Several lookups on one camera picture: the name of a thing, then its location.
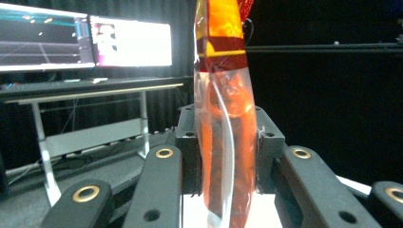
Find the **white desk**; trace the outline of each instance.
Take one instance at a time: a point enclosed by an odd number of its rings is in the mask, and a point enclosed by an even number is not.
[[[33,98],[31,98],[30,96],[23,96],[21,98],[6,99],[5,103],[18,103],[20,105],[32,106],[36,131],[38,134],[39,148],[46,174],[45,187],[47,189],[50,205],[53,206],[61,197],[60,189],[53,175],[53,170],[50,162],[51,158],[65,155],[74,151],[87,149],[96,145],[118,141],[120,139],[125,139],[136,135],[143,136],[144,151],[142,151],[140,156],[145,158],[146,153],[149,150],[148,120],[145,93],[146,91],[169,89],[175,88],[177,86],[183,86],[183,83],[178,80],[173,80],[155,85],[148,84],[145,86],[139,85],[133,87],[127,87],[125,85],[94,91],[82,90],[81,92],[69,92],[65,94],[45,94],[43,96],[37,95]],[[55,136],[46,136],[42,124],[41,112],[39,109],[40,103],[127,93],[140,93],[140,118],[120,123],[96,126],[89,129],[78,130]]]

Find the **desk leg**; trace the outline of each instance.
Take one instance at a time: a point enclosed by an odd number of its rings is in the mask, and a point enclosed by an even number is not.
[[[150,150],[150,142],[148,137],[147,100],[145,97],[145,91],[140,92],[140,96],[140,115],[142,136],[144,139],[144,151],[139,152],[139,156],[145,159],[148,151]]]
[[[61,197],[61,192],[57,186],[56,180],[51,168],[50,154],[47,150],[47,142],[45,138],[45,131],[42,125],[41,113],[39,111],[38,103],[32,103],[33,116],[35,118],[36,132],[38,133],[39,149],[41,150],[42,162],[45,168],[45,174],[47,181],[45,182],[45,188],[48,193],[48,199],[50,206],[53,206],[57,200]]]

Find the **orange bag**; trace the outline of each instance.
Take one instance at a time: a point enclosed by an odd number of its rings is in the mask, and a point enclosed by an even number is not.
[[[244,227],[255,190],[256,110],[236,0],[198,0],[195,120],[209,227]]]

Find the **monitor screen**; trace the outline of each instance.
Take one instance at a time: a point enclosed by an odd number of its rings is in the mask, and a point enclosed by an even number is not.
[[[86,14],[0,4],[0,71],[94,66]]]
[[[97,66],[161,67],[172,65],[169,25],[99,16],[89,18]]]

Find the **brass grommet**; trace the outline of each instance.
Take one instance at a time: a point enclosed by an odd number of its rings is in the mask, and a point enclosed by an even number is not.
[[[311,158],[311,153],[304,149],[293,149],[293,155],[300,158],[300,159],[310,159]]]
[[[403,189],[401,188],[395,188],[395,187],[390,187],[385,189],[386,194],[388,194],[388,196],[400,203],[403,203],[403,198],[397,196],[395,193],[401,194],[403,196]]]
[[[174,154],[173,150],[165,148],[165,149],[161,149],[161,150],[157,151],[155,153],[155,156],[157,156],[160,159],[167,159],[167,158],[171,157],[173,154]]]
[[[81,196],[81,194],[86,190],[92,190],[92,192],[88,195]],[[96,198],[99,193],[100,193],[100,187],[96,185],[85,186],[80,188],[74,193],[73,200],[76,202],[87,202]]]

